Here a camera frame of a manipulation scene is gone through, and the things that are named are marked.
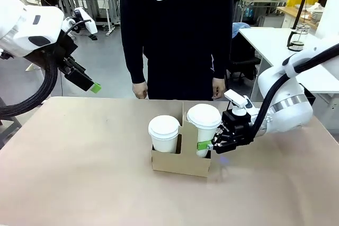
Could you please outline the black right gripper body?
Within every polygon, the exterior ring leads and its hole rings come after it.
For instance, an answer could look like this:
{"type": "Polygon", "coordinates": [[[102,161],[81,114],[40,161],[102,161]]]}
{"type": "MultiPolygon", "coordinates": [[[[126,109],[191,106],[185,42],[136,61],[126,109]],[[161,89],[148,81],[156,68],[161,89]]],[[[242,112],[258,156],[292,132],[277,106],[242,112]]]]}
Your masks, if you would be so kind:
{"type": "Polygon", "coordinates": [[[231,110],[223,111],[221,124],[225,126],[225,131],[223,132],[225,142],[222,147],[214,150],[217,154],[233,151],[239,146],[245,146],[254,141],[256,133],[249,114],[235,116],[231,110]]]}

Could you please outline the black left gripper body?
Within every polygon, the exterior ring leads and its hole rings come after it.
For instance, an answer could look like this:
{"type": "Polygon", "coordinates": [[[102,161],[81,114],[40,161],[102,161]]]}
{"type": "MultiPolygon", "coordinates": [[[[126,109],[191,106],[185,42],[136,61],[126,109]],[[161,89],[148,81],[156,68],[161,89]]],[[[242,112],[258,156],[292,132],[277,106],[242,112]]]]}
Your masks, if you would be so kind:
{"type": "Polygon", "coordinates": [[[85,68],[72,57],[72,53],[78,48],[73,39],[64,31],[60,31],[54,47],[54,57],[58,69],[63,74],[69,74],[72,70],[78,70],[86,76],[85,68]]]}

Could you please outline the brown cardboard cup carrier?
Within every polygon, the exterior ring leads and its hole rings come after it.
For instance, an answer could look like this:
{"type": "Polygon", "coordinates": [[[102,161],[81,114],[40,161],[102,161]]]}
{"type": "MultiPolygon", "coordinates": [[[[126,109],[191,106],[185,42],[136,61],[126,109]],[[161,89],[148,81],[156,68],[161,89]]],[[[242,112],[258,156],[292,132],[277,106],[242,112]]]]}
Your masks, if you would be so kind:
{"type": "Polygon", "coordinates": [[[174,153],[168,153],[152,148],[151,165],[153,170],[208,177],[211,152],[208,151],[204,158],[197,155],[198,128],[186,120],[189,108],[199,103],[199,101],[184,101],[181,106],[182,113],[171,113],[175,118],[180,118],[182,123],[179,127],[176,150],[174,153]]]}

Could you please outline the glass french press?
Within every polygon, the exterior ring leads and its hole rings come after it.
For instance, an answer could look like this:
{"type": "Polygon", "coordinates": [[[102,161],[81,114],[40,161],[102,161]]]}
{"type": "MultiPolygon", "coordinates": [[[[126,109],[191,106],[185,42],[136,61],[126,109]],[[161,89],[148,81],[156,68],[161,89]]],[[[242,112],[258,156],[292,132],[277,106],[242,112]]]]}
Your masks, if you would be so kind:
{"type": "Polygon", "coordinates": [[[310,26],[308,24],[301,23],[296,25],[296,28],[292,29],[288,37],[287,48],[294,52],[303,50],[309,30],[310,26]]]}

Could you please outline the person's left forearm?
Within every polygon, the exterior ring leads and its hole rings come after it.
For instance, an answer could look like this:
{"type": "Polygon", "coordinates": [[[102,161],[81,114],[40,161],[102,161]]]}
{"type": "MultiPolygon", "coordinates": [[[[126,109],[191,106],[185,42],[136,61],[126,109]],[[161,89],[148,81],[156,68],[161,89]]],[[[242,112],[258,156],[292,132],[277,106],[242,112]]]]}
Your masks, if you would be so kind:
{"type": "Polygon", "coordinates": [[[224,79],[227,61],[231,51],[231,32],[216,33],[212,39],[214,78],[224,79]]]}

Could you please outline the person's right forearm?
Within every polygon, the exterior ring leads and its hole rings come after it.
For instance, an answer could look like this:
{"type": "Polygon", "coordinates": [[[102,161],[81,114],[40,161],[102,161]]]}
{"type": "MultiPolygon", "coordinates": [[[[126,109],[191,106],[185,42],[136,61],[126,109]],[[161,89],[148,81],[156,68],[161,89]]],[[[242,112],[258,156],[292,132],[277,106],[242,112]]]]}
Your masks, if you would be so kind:
{"type": "Polygon", "coordinates": [[[143,45],[140,35],[137,33],[123,33],[122,45],[126,66],[130,72],[133,84],[140,84],[144,78],[143,45]]]}

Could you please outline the white plastic cup lid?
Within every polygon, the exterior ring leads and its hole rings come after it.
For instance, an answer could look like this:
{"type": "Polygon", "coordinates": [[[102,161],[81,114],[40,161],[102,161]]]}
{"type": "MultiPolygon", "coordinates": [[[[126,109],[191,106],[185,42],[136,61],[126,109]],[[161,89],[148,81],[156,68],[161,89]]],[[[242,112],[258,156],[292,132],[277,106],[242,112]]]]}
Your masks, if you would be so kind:
{"type": "Polygon", "coordinates": [[[179,133],[179,121],[170,115],[154,117],[148,125],[149,134],[156,139],[172,139],[179,133]]]}
{"type": "Polygon", "coordinates": [[[214,129],[221,124],[221,114],[219,110],[209,104],[197,104],[191,107],[186,118],[189,122],[200,129],[214,129]]]}

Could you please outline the person's left hand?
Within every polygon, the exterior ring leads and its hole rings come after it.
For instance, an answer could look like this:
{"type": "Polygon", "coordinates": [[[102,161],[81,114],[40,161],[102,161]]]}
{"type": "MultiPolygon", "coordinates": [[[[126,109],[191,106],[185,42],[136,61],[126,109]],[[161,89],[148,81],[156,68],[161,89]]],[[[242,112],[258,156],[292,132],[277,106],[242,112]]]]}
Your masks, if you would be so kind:
{"type": "Polygon", "coordinates": [[[224,79],[213,78],[212,80],[212,88],[213,88],[213,100],[217,100],[223,97],[224,92],[226,91],[226,85],[224,79]]]}

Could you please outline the person's right hand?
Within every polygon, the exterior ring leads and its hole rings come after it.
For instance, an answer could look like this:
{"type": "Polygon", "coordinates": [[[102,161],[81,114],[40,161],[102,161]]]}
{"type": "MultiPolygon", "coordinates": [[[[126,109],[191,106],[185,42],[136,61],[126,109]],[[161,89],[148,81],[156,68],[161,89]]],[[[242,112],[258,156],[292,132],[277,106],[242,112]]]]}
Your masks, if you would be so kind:
{"type": "Polygon", "coordinates": [[[148,86],[146,82],[133,84],[132,91],[136,98],[145,99],[148,93],[148,86]]]}

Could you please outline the white table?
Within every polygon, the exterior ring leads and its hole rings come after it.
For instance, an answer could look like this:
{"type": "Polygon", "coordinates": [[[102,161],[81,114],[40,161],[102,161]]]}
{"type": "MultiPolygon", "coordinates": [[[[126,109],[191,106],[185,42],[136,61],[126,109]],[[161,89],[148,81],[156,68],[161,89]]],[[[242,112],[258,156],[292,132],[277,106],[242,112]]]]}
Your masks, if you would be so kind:
{"type": "MultiPolygon", "coordinates": [[[[246,28],[239,31],[271,66],[279,66],[294,54],[286,44],[290,34],[287,28],[246,28]]],[[[297,81],[316,94],[339,94],[337,80],[323,66],[314,67],[296,77],[297,81]]]]}

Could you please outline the blue cloth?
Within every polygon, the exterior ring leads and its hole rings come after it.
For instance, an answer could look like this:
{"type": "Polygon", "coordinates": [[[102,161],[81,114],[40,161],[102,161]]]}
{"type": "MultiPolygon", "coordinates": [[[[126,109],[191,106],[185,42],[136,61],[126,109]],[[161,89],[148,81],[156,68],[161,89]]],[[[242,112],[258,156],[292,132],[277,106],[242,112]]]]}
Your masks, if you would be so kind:
{"type": "Polygon", "coordinates": [[[251,26],[244,22],[233,22],[232,24],[232,38],[234,38],[240,31],[240,29],[248,29],[251,26]]]}

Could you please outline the person in black hoodie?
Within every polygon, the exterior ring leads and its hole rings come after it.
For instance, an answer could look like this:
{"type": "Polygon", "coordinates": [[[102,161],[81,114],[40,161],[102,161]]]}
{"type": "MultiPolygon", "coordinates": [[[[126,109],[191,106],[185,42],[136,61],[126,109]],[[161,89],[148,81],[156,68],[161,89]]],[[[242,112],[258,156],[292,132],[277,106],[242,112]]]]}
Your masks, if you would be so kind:
{"type": "Polygon", "coordinates": [[[212,39],[231,32],[233,0],[120,0],[123,33],[142,39],[147,99],[213,101],[212,39]]]}

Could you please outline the wooden table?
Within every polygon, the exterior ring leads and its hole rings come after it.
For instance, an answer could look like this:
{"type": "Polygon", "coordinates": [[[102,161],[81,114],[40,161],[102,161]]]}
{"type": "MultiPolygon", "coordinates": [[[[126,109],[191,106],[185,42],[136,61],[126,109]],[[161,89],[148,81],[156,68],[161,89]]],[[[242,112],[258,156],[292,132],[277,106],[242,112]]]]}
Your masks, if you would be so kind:
{"type": "MultiPolygon", "coordinates": [[[[283,13],[285,16],[288,16],[289,18],[291,18],[293,20],[291,25],[288,25],[288,27],[292,27],[294,24],[294,20],[297,17],[298,14],[298,9],[296,9],[295,7],[283,7],[283,6],[279,6],[276,8],[279,12],[283,13]]],[[[308,19],[304,19],[302,17],[300,17],[299,22],[302,23],[306,23],[308,24],[312,29],[316,30],[318,28],[317,24],[314,24],[311,20],[308,19]]]]}

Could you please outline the black tripod pole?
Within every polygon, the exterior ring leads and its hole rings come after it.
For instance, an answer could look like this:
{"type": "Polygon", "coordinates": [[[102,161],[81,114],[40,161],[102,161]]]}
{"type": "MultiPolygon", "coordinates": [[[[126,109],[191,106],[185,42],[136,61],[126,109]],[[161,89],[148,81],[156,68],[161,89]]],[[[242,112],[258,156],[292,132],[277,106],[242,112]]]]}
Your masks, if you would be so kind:
{"type": "Polygon", "coordinates": [[[301,0],[300,6],[299,6],[299,9],[298,9],[298,12],[297,12],[297,16],[295,18],[295,22],[294,22],[294,24],[293,24],[293,26],[291,28],[292,30],[295,30],[297,25],[298,25],[298,22],[299,22],[299,19],[300,19],[300,16],[301,16],[301,12],[302,12],[302,10],[304,8],[305,1],[306,0],[301,0]]]}

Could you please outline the white stacked dishes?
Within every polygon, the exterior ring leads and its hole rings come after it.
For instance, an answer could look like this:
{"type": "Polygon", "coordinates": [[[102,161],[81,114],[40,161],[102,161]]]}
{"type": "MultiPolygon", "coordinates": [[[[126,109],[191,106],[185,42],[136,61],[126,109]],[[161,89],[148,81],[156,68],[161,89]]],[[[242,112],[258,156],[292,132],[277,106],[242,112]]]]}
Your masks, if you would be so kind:
{"type": "Polygon", "coordinates": [[[320,22],[322,18],[324,7],[322,7],[320,3],[316,2],[308,9],[308,12],[311,14],[311,21],[316,24],[317,22],[320,22]]]}

